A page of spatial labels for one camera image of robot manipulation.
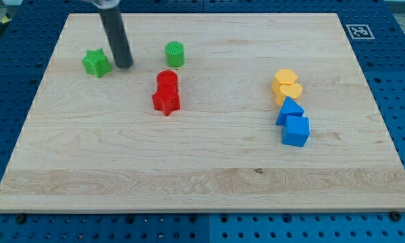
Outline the silver rod mount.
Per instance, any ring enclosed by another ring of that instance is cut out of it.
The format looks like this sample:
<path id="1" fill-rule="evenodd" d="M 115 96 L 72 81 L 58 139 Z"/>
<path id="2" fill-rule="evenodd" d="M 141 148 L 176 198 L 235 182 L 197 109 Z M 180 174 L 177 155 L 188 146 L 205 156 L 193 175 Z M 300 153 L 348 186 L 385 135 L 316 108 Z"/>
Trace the silver rod mount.
<path id="1" fill-rule="evenodd" d="M 91 3 L 99 9 L 111 9 L 117 7 L 121 0 L 83 0 L 85 2 Z"/>

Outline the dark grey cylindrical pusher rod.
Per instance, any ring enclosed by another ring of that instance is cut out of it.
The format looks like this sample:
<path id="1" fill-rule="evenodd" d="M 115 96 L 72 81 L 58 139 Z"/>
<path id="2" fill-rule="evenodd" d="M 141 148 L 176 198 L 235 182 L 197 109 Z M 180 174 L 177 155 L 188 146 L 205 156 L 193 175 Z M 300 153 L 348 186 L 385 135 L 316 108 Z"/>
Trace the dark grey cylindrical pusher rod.
<path id="1" fill-rule="evenodd" d="M 100 9 L 99 14 L 115 65 L 120 69 L 130 68 L 133 64 L 133 57 L 119 7 Z"/>

